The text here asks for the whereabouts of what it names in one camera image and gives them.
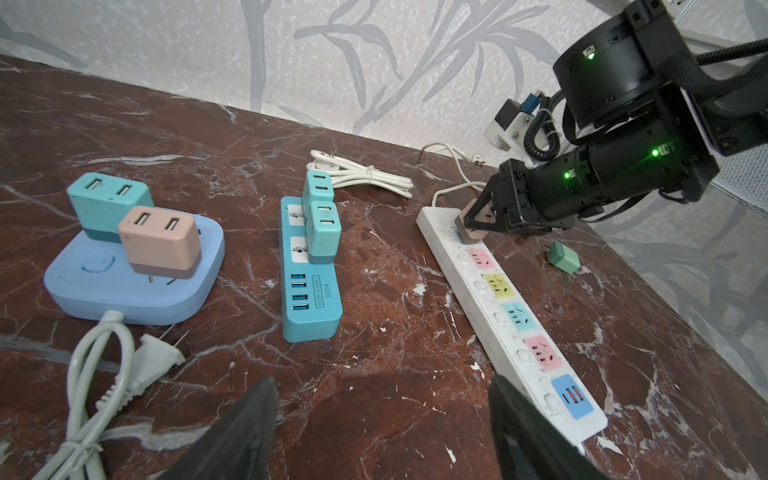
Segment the plug prong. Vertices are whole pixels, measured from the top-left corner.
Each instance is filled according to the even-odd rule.
[[[189,334],[190,334],[190,331],[189,331],[189,330],[187,330],[187,331],[184,333],[184,335],[182,335],[182,336],[181,336],[181,338],[180,338],[180,339],[176,340],[176,343],[174,343],[174,347],[175,347],[176,345],[178,345],[179,343],[181,343],[181,340],[183,340],[183,339],[184,339],[184,337],[185,337],[185,336],[187,336],[187,335],[189,335]]]
[[[166,336],[168,334],[168,332],[170,332],[170,329],[174,328],[175,326],[176,326],[175,323],[173,325],[169,326],[168,330],[166,330],[162,335],[160,335],[160,338],[158,338],[158,340],[162,340],[163,337]]]

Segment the blue power strip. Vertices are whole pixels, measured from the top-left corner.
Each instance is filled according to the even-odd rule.
[[[125,323],[182,322],[202,307],[224,259],[221,226],[193,217],[202,257],[190,279],[136,273],[122,243],[93,240],[80,232],[45,271],[45,288],[62,310],[77,318],[99,320],[107,310],[117,310]]]
[[[280,285],[288,342],[329,339],[343,313],[336,268],[310,263],[301,197],[280,201]]]

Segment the teal usb charger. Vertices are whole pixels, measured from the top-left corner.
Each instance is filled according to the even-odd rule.
[[[88,172],[67,188],[85,234],[120,243],[118,224],[133,207],[154,207],[149,187],[135,180]]]
[[[333,263],[341,239],[341,221],[336,205],[333,202],[313,201],[304,215],[310,263]]]
[[[301,193],[301,207],[307,212],[314,201],[333,202],[333,184],[326,172],[308,170]]]

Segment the white power cord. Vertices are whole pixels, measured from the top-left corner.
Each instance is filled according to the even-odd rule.
[[[319,150],[310,151],[310,155],[315,160],[308,163],[306,169],[326,172],[331,176],[331,184],[335,189],[351,185],[376,185],[405,198],[413,197],[410,192],[413,182],[410,178],[388,174],[377,170],[374,166],[364,167],[344,157],[337,157]]]
[[[88,480],[106,480],[97,453],[101,451],[98,444],[101,433],[131,399],[141,395],[152,382],[184,361],[184,356],[175,346],[150,335],[141,337],[142,345],[134,352],[134,338],[123,325],[123,318],[120,312],[107,311],[98,325],[88,331],[75,347],[67,371],[67,441],[61,444],[56,455],[32,480],[62,480],[67,477],[85,480],[86,474]],[[114,385],[97,402],[98,412],[89,419],[85,400],[96,365],[112,333],[120,339],[120,372],[114,379]]]
[[[485,187],[485,182],[478,182],[478,181],[472,181],[467,178],[467,176],[464,174],[464,171],[462,170],[462,164],[459,162],[459,158],[463,159],[464,161],[470,161],[475,164],[481,164],[483,163],[482,157],[479,155],[475,155],[474,157],[470,157],[469,155],[465,154],[464,152],[460,151],[458,148],[452,147],[451,145],[448,145],[443,142],[435,142],[433,144],[429,144],[424,146],[422,149],[425,152],[429,153],[437,153],[439,151],[447,150],[451,157],[453,157],[453,161],[456,162],[456,168],[458,168],[458,174],[462,176],[462,179],[464,180],[463,184],[455,185],[454,187],[448,187],[444,188],[442,190],[437,190],[435,194],[432,196],[432,206],[437,206],[437,197],[443,194],[447,194],[448,192],[453,192],[455,190],[460,190],[462,188],[466,187],[472,187],[478,192],[482,192],[483,187]]]

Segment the brown marble surface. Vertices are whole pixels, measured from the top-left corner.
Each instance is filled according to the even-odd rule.
[[[169,334],[190,332],[187,361],[103,438],[110,478],[168,467],[261,376],[281,397],[271,478],[500,478],[492,367],[415,225],[434,190],[458,183],[451,161],[8,57],[0,99],[0,477],[31,477],[64,439],[68,359],[94,324],[63,314],[42,276],[79,231],[65,188],[95,170],[145,182],[158,206],[214,218],[227,242],[204,307]],[[311,148],[416,188],[411,200],[336,192],[344,317],[331,340],[292,345],[280,325],[277,214],[281,197],[300,194]],[[487,244],[624,453],[592,438],[588,457],[613,478],[768,478],[768,406],[590,228],[555,236],[579,253],[578,274],[546,264],[547,238]],[[114,377],[111,345],[93,399]]]

